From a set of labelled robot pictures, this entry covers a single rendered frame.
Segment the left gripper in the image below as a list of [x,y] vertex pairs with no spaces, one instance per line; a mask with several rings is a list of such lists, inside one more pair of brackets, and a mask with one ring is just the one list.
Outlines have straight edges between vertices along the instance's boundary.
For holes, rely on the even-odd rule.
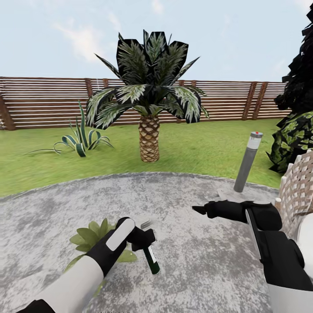
[[[141,230],[141,229],[140,229]],[[151,245],[153,242],[155,242],[155,236],[153,233],[153,229],[149,229],[146,231],[141,230],[143,233],[143,236],[141,238],[141,241],[137,244],[132,244],[132,251],[135,252],[137,250],[141,250],[143,247],[147,245]]]

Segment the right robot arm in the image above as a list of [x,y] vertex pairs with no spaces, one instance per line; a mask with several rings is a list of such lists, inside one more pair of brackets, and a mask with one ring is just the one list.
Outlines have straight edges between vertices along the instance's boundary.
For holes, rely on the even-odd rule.
[[313,313],[313,284],[299,246],[280,231],[280,211],[267,201],[228,201],[225,195],[230,193],[230,187],[216,189],[212,195],[219,197],[214,202],[192,209],[210,219],[222,217],[249,225],[273,313]]

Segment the insectifuge atomizer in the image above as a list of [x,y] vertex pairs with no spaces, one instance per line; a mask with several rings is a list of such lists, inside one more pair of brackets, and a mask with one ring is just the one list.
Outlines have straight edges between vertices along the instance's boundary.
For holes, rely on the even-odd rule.
[[159,264],[155,258],[155,254],[153,252],[152,246],[151,245],[147,245],[145,247],[142,248],[144,250],[144,253],[146,255],[147,261],[149,263],[149,267],[152,271],[152,274],[156,274],[159,270]]

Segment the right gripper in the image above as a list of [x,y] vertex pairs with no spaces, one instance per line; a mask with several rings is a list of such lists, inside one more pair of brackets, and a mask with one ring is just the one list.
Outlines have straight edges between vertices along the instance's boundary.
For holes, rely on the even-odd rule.
[[232,201],[224,200],[217,202],[209,202],[204,206],[192,206],[192,209],[200,214],[207,214],[207,218],[222,217],[233,220],[230,214],[231,204],[235,203]]

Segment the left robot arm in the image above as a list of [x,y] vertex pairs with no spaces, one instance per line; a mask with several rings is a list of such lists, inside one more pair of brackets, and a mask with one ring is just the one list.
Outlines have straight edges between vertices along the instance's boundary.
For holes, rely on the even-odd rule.
[[124,217],[77,263],[16,313],[82,313],[127,242],[133,252],[155,242],[153,229],[143,231],[153,223],[151,217],[138,223]]

